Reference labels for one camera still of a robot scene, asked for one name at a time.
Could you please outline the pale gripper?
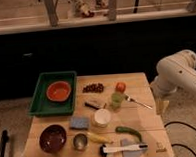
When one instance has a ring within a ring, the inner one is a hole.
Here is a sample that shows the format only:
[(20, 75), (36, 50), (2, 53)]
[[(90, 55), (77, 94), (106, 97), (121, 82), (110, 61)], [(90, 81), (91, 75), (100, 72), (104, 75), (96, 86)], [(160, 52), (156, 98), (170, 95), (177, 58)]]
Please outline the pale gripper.
[(154, 95), (155, 99), (155, 109), (157, 110), (157, 114), (162, 115), (166, 112), (166, 108), (169, 105), (169, 101), (165, 100), (163, 97), (159, 95)]

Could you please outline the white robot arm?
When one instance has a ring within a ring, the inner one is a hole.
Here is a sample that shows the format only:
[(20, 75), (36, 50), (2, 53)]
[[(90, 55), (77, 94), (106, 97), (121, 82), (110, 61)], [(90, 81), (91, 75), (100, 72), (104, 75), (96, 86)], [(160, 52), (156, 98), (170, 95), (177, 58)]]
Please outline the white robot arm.
[(157, 76), (150, 84), (155, 99), (157, 115), (166, 111), (169, 102), (166, 97), (180, 87), (196, 95), (196, 53), (182, 50), (162, 58), (156, 65)]

